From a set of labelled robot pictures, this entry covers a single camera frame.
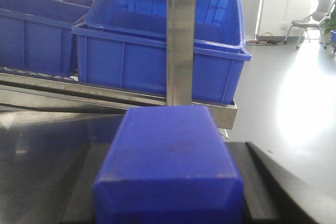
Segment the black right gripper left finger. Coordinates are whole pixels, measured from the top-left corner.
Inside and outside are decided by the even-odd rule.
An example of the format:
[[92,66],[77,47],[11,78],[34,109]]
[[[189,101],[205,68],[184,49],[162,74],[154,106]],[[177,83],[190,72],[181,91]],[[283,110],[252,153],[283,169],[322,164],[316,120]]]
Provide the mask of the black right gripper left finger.
[[65,175],[20,220],[20,223],[96,223],[92,185],[109,143],[83,145]]

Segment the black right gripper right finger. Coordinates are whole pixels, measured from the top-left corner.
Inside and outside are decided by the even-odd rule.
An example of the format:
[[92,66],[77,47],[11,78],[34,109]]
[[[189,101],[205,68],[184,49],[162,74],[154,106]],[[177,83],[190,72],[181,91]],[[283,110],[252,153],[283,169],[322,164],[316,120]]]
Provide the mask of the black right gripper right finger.
[[335,198],[307,184],[251,142],[227,146],[244,180],[243,223],[335,223]]

